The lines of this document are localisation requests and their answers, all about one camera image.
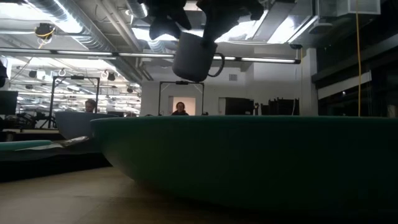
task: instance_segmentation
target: table surface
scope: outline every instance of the table surface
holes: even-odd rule
[[[113,167],[0,184],[0,223],[296,223],[146,189]],[[305,223],[329,223],[306,219]]]
[[[15,132],[17,134],[32,134],[32,133],[40,133],[40,134],[58,134],[59,131],[57,129],[22,129],[22,132],[20,129],[3,129],[3,131],[10,131],[10,132]]]

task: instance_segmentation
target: mug handle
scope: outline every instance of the mug handle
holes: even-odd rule
[[[217,77],[217,76],[219,76],[221,74],[221,72],[224,69],[224,65],[225,65],[225,56],[223,54],[221,54],[221,53],[215,53],[215,55],[219,55],[221,57],[221,67],[214,75],[210,75],[210,74],[208,75],[208,76],[213,77],[213,78]]]

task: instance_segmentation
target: white mug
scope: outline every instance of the white mug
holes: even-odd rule
[[[216,77],[224,68],[225,57],[216,53],[217,44],[203,43],[203,38],[183,32],[174,57],[173,72],[180,78],[193,82],[202,82],[207,76]],[[221,57],[221,67],[214,75],[209,75],[213,57]]]

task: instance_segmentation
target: green bowl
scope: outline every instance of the green bowl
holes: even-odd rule
[[[398,209],[398,119],[163,116],[91,125],[113,166],[179,197],[271,211]]]

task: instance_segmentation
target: computer monitor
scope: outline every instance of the computer monitor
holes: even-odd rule
[[[225,115],[253,115],[254,100],[225,98]]]
[[[119,112],[119,111],[108,111],[107,114],[116,115],[121,118],[124,117],[124,112]]]
[[[17,91],[0,91],[0,114],[14,115],[17,109]]]

